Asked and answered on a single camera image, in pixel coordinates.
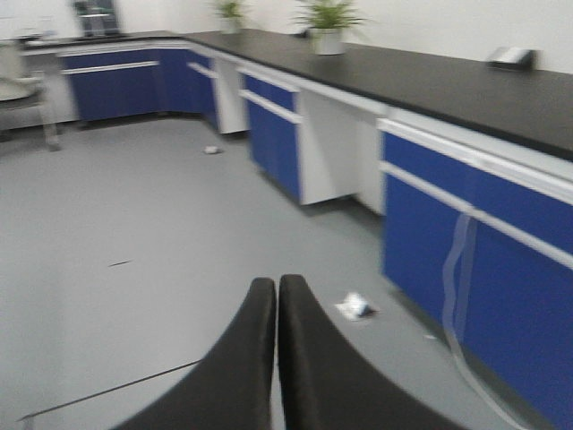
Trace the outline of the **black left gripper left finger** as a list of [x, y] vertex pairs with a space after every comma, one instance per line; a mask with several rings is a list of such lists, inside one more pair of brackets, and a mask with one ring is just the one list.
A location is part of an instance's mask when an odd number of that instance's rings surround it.
[[201, 362], [119, 429], [270, 429], [276, 288], [252, 281], [235, 317]]

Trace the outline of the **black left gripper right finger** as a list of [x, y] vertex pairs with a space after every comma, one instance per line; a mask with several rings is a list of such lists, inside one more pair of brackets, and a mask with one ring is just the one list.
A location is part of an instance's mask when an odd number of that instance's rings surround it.
[[366, 360], [298, 274], [279, 282], [278, 371], [288, 429], [460, 427]]

